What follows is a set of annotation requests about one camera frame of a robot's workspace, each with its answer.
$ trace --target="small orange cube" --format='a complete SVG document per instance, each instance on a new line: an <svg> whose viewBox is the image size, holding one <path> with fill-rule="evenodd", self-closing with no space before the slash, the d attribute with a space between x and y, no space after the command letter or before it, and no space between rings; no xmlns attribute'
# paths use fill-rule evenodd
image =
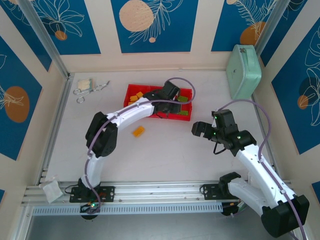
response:
<svg viewBox="0 0 320 240"><path fill-rule="evenodd" d="M138 92L137 94L136 94L136 96L140 99L140 98L142 98L142 96L143 96L144 94L142 93L142 92Z"/></svg>
<svg viewBox="0 0 320 240"><path fill-rule="evenodd" d="M130 97L130 102L135 102L137 100L138 100L138 97L136 95Z"/></svg>
<svg viewBox="0 0 320 240"><path fill-rule="evenodd" d="M137 138L140 137L144 132L145 128L143 126L139 126L132 134Z"/></svg>

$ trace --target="orange block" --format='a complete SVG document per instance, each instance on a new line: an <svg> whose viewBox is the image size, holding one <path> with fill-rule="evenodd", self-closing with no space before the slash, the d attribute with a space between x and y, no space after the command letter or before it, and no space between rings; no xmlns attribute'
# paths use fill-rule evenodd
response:
<svg viewBox="0 0 320 240"><path fill-rule="evenodd" d="M143 126L139 126L132 134L137 138L140 137L144 132L145 128Z"/></svg>
<svg viewBox="0 0 320 240"><path fill-rule="evenodd" d="M135 102L137 100L138 100L138 97L136 95L130 97L130 102Z"/></svg>
<svg viewBox="0 0 320 240"><path fill-rule="evenodd" d="M137 94L136 94L136 96L140 99L140 98L142 98L142 96L143 96L144 94L142 93L142 92L138 92Z"/></svg>

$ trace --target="red tray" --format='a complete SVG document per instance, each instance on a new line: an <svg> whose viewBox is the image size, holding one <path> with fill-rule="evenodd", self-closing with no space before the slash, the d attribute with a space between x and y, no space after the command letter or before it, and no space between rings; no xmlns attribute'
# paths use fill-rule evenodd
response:
<svg viewBox="0 0 320 240"><path fill-rule="evenodd" d="M126 95L124 98L123 106L126 107L128 106L128 103L130 102L130 97L136 95L139 92L142 92L143 94L156 90L156 89L161 89L162 86L147 86L147 85L136 85L136 84L129 84L128 89L126 90ZM192 98L192 90L191 89L186 89L186 88L181 88L180 89L180 95L187 97L188 100ZM167 114L159 112L157 115L153 114L150 116L150 118L164 118L164 119L174 119L174 120L182 120L182 121L190 121L191 118L191 111L192 111L192 103L184 104L181 105L181 111L188 111L188 116L186 115L179 115L179 114L173 114L169 113Z"/></svg>

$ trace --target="white table surface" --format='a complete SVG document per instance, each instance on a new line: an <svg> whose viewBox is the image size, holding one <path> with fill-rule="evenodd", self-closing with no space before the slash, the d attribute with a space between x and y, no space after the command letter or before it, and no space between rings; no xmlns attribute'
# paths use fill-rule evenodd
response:
<svg viewBox="0 0 320 240"><path fill-rule="evenodd" d="M109 86L87 95L78 104L73 94L78 80L94 77L97 84ZM122 71L76 73L49 163L46 179L57 175L59 181L77 181L84 174L87 160L85 135L97 112L112 113L123 108L128 84L163 86L166 79L182 77L196 89L191 121L144 118L118 134L115 151L103 166L102 181L153 182L218 180L224 174L238 172L247 179L247 169L231 152L214 155L214 142L193 136L193 123L212 123L211 111L231 101L224 71ZM190 88L181 80L180 88ZM241 102L229 106L239 130L248 130L260 144L263 140L252 104ZM139 126L145 132L135 138Z"/></svg>

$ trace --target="mint green box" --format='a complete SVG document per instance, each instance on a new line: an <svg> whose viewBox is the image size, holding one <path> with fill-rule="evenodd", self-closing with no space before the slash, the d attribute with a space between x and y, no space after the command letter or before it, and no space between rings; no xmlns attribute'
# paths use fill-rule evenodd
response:
<svg viewBox="0 0 320 240"><path fill-rule="evenodd" d="M235 45L226 67L232 99L248 99L261 80L261 68L253 45Z"/></svg>

